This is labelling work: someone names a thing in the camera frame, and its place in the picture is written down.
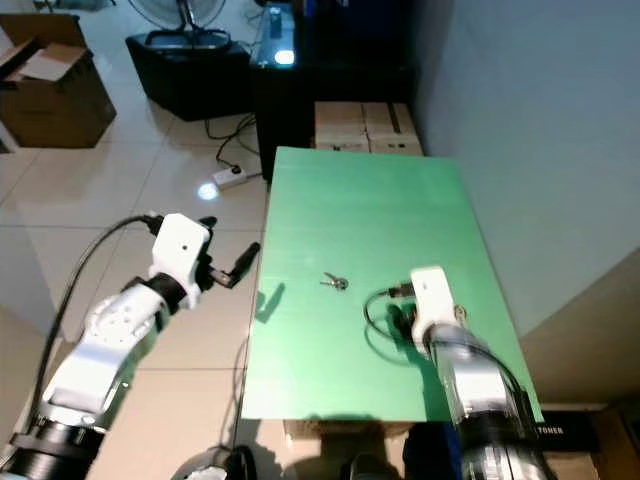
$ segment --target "electric fan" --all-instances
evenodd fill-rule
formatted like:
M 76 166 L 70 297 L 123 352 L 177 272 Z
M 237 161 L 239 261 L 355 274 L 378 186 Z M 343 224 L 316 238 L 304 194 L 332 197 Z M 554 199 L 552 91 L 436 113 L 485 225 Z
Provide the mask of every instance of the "electric fan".
M 222 11 L 226 0 L 129 0 L 137 12 L 160 30 L 150 32 L 148 47 L 163 51 L 226 51 L 231 37 L 225 30 L 206 28 Z M 173 41 L 155 42 L 157 38 Z

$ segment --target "power strip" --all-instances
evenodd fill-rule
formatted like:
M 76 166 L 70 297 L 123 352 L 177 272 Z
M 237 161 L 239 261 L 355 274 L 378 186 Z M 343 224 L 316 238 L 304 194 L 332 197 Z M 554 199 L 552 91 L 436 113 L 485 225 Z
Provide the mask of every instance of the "power strip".
M 247 181 L 246 172 L 237 165 L 214 173 L 212 177 L 219 190 L 240 185 Z

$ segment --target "green table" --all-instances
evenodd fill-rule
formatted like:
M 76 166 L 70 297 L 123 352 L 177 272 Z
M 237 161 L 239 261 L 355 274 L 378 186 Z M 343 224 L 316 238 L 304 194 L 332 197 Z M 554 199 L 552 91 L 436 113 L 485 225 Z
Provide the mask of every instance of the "green table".
M 443 159 L 280 148 L 243 417 L 441 421 L 433 364 L 366 329 L 365 299 L 440 265 L 470 328 L 534 400 L 516 333 L 455 166 Z M 349 279 L 340 292 L 323 272 Z M 384 322 L 386 303 L 374 304 Z

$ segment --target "tile floor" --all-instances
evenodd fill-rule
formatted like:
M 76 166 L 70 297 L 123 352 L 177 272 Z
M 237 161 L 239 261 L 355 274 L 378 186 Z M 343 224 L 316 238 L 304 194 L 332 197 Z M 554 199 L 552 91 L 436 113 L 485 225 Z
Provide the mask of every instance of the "tile floor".
M 236 39 L 252 41 L 255 32 L 244 13 L 255 8 L 251 0 L 228 2 L 218 25 Z M 101 228 L 148 210 L 215 215 L 219 223 L 211 253 L 216 265 L 228 268 L 245 246 L 262 238 L 267 205 L 261 178 L 211 201 L 197 196 L 198 187 L 220 169 L 214 161 L 218 142 L 204 135 L 202 122 L 183 122 L 145 97 L 124 38 L 149 25 L 125 0 L 116 7 L 74 13 L 81 16 L 118 111 L 115 121 L 94 149 L 18 149 L 0 155 L 0 281 L 12 280 L 3 282 L 12 287 L 3 288 L 0 304 L 9 303 L 40 329 L 46 324 L 38 319 L 51 318 L 72 266 Z M 214 120 L 214 133 L 231 131 L 238 118 Z M 256 146 L 255 131 L 247 132 L 245 140 Z M 239 145 L 231 144 L 225 153 L 247 171 L 259 171 L 259 160 Z M 72 301 L 63 326 L 68 338 L 76 337 L 90 305 L 145 273 L 151 245 L 149 235 L 136 228 L 107 242 Z M 13 277 L 17 271 L 21 275 Z M 280 422 L 241 420 L 234 425 L 235 413 L 225 415 L 234 394 L 241 395 L 233 384 L 234 379 L 241 384 L 244 374 L 256 271 L 237 289 L 214 289 L 197 310 L 173 318 L 140 365 L 92 480 L 168 479 L 191 455 L 221 440 L 252 446 L 262 479 L 334 477 L 346 450 L 344 458 L 319 464 L 318 441 L 288 442 Z M 34 298 L 35 292 L 46 301 Z M 402 444 L 396 439 L 386 445 L 398 466 Z M 297 468 L 294 464 L 303 459 L 307 467 Z

